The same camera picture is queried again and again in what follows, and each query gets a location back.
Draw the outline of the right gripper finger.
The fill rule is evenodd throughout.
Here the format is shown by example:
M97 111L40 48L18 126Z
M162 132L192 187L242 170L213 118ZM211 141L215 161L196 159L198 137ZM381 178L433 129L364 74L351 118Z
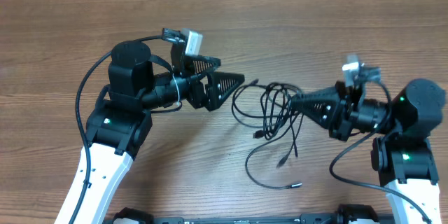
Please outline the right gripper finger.
M337 107L335 102L330 101L295 100L291 102L291 108L294 111L304 114L327 130L334 123Z
M315 92L297 94L292 98L292 102L338 103L340 102L340 96L336 87L332 86L332 87L326 87L322 90L317 90Z

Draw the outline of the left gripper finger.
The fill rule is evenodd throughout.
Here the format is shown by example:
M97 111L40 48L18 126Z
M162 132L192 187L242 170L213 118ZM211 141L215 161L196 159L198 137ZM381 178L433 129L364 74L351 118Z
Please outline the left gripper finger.
M206 109L219 109L225 100L245 81L244 74L212 72L207 75L206 95L208 102Z
M194 75L204 75L214 72L221 66L221 60L215 57L209 56L192 56L192 73Z

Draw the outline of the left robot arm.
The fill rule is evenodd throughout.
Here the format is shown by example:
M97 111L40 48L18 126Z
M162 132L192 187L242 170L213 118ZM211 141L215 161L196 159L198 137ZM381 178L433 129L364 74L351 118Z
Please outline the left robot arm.
M108 85L86 123L76 114L83 148L57 223L104 221L153 126L153 114L175 112L183 101L215 111L245 80L240 73L219 72L218 58L188 54L184 40L172 43L171 62L154 55L146 41L125 41L108 52Z

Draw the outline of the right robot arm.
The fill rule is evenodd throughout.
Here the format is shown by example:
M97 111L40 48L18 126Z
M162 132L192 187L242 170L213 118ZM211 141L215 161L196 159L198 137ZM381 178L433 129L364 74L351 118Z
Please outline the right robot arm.
M396 223L440 223L439 176L429 136L443 118L445 91L435 82L417 78L386 101L368 99L367 83L381 89L381 70L359 66L343 68L344 80L332 87L296 94L290 102L329 136L347 141L353 131L372 138L370 159L379 184L355 182L334 175L339 181L385 192Z

